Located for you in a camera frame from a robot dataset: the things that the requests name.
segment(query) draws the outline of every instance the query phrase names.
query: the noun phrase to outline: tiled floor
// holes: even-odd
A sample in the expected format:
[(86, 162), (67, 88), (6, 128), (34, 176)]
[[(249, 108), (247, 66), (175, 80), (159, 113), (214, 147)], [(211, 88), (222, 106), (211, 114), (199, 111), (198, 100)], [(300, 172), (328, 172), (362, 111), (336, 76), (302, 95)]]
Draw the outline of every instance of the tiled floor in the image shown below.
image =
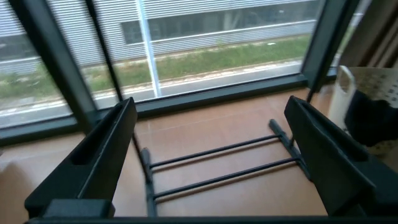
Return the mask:
[[(328, 110), (331, 86), (312, 104)], [(283, 109), (290, 95), (305, 98), (306, 89), (229, 102), (140, 121), (136, 132), (152, 161), (162, 161), (272, 134), (274, 118), (288, 135)], [(0, 156), (0, 223), (27, 220), (24, 199), (84, 138), (63, 136), (15, 146)], [(277, 141), (242, 147), (194, 162), (167, 167), (155, 173), (155, 191), (179, 187), (220, 175), (263, 165), (289, 154)], [(325, 215), (314, 185), (294, 164), (167, 198), (158, 205), (160, 216)], [(130, 149), (114, 196), (116, 216), (146, 216), (143, 177)]]

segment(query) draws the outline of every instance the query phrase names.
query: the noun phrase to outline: grass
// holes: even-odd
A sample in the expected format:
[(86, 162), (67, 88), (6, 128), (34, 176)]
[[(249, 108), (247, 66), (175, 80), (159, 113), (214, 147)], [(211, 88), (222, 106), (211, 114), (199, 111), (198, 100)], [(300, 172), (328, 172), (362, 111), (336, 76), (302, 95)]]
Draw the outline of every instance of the grass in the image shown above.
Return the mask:
[[(220, 46), (217, 50), (196, 51), (181, 57), (166, 57), (157, 60), (157, 71), (160, 80), (179, 78), (204, 72), (212, 72), (227, 68), (254, 65), (259, 63), (286, 60), (302, 57), (307, 50), (310, 36), (302, 35), (291, 39), (275, 40), (276, 44), (246, 44), (236, 47)], [(137, 85), (150, 82), (150, 73), (146, 63), (131, 63), (116, 68), (122, 86)], [(107, 71), (89, 69), (84, 73), (91, 91), (111, 89), (113, 86)], [(58, 96), (50, 76), (44, 67), (28, 75), (0, 75), (0, 100), (18, 99), (34, 96), (48, 98)]]

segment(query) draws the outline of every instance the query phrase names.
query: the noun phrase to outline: white plastic basket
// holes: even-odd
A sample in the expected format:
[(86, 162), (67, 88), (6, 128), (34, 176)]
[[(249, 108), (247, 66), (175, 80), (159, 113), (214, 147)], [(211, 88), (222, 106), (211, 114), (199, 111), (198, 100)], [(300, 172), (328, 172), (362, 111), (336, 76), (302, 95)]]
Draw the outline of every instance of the white plastic basket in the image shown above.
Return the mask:
[[(397, 69), (340, 66), (328, 117), (343, 130), (346, 129), (345, 115), (357, 89), (371, 100), (386, 100), (393, 108), (398, 108)], [(368, 151), (380, 155), (395, 147), (398, 147), (398, 140), (383, 141), (368, 147)]]

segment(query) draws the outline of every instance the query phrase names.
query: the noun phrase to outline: white pole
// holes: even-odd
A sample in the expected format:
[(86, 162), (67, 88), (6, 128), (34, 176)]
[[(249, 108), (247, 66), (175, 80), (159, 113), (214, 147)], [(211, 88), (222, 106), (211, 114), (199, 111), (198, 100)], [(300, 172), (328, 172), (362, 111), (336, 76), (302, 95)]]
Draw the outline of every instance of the white pole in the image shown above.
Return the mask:
[(155, 97), (160, 97), (162, 96), (162, 92), (160, 91), (159, 77), (157, 76), (154, 52), (152, 50), (152, 44), (150, 42), (150, 32), (148, 21), (145, 16), (144, 3), (143, 0), (136, 0), (136, 3), (139, 16), (139, 25), (141, 27), (142, 40), (144, 41), (148, 67), (150, 71), (150, 78), (152, 79), (152, 87), (154, 89)]

